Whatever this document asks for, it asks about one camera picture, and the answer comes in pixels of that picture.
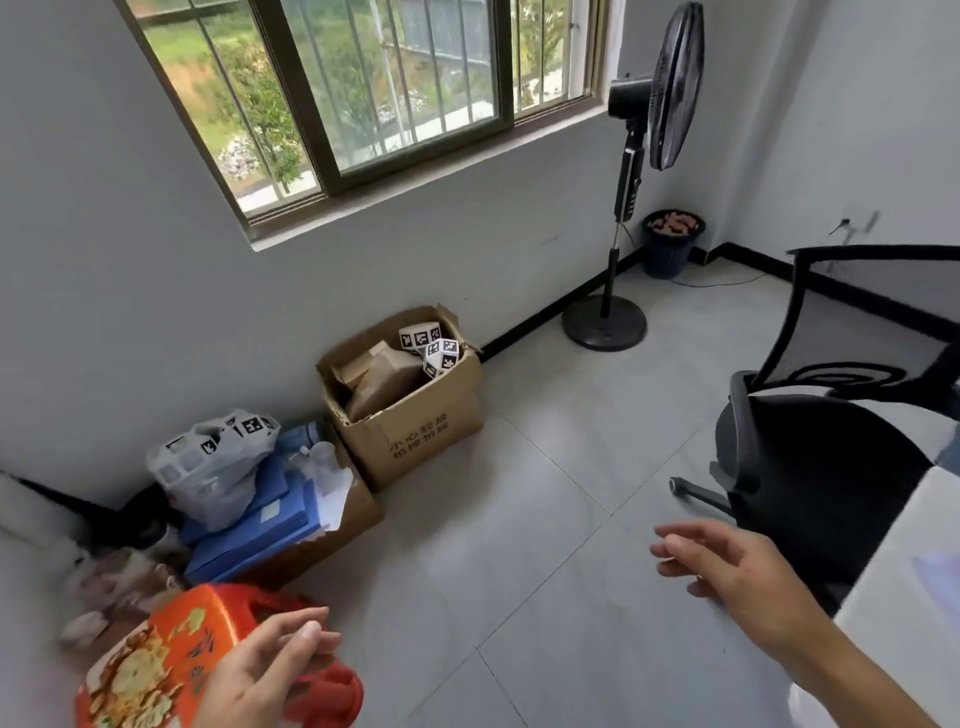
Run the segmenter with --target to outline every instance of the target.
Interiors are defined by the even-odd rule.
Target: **window sill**
[[[568,104],[563,109],[551,110],[542,116],[534,116],[523,123],[518,123],[507,132],[478,141],[456,153],[398,172],[338,197],[322,198],[280,215],[274,221],[250,230],[251,245],[255,251],[272,248],[274,245],[390,200],[404,192],[452,175],[485,159],[497,157],[560,129],[579,124],[605,113],[606,110],[606,104],[599,99],[585,98]]]

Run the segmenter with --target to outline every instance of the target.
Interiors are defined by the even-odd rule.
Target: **window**
[[[602,0],[126,0],[252,230],[591,93]]]

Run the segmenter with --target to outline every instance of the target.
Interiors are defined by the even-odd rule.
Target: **fan base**
[[[587,296],[573,303],[561,317],[564,333],[575,344],[595,352],[622,352],[647,335],[647,317],[633,301],[613,296],[610,316],[600,317],[603,296]]]

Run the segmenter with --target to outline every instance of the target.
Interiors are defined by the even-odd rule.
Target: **left hand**
[[[276,728],[296,680],[333,663],[340,634],[321,627],[329,612],[273,615],[254,629],[214,669],[193,728]]]

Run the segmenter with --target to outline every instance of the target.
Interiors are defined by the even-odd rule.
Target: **cardboard box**
[[[397,332],[427,321],[439,321],[444,338],[459,342],[460,361],[399,402],[352,423],[344,411],[350,391],[333,369],[381,340],[399,349]],[[317,370],[330,418],[375,492],[483,427],[476,398],[483,376],[480,359],[460,332],[457,317],[440,305],[411,308],[358,333],[324,356]]]
[[[276,556],[251,567],[235,581],[253,584],[261,589],[275,592],[334,551],[346,546],[364,531],[383,521],[383,509],[373,499],[367,484],[357,471],[356,464],[350,459],[344,441],[326,420],[324,420],[323,435],[337,449],[337,462],[340,466],[350,468],[353,472],[353,485],[350,486],[350,492],[347,495],[347,506],[344,508],[340,528],[324,533],[319,539],[289,546]]]

